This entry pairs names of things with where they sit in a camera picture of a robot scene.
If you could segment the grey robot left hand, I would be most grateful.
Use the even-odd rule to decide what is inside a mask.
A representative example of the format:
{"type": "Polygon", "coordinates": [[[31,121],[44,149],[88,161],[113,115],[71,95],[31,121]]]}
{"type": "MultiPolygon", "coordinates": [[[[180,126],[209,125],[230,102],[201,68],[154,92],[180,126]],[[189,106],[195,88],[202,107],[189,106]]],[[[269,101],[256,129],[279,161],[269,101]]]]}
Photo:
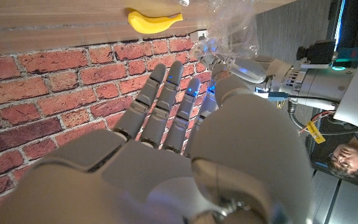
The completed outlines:
{"type": "Polygon", "coordinates": [[[206,54],[198,58],[208,70],[221,64],[263,98],[275,92],[286,93],[294,103],[322,110],[338,108],[355,72],[353,68],[312,64],[306,60],[292,65],[267,56],[242,59],[206,54]]]}

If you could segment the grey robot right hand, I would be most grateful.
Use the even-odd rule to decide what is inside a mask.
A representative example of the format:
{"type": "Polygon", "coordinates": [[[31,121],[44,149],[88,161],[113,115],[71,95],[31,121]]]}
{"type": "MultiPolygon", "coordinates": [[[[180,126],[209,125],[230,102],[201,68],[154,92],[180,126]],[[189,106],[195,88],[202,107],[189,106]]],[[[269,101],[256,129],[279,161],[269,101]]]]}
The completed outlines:
{"type": "Polygon", "coordinates": [[[26,173],[0,223],[311,223],[313,183],[289,118],[247,83],[260,63],[217,64],[205,112],[193,79],[170,127],[183,64],[160,64],[108,131],[58,148],[26,173]]]}

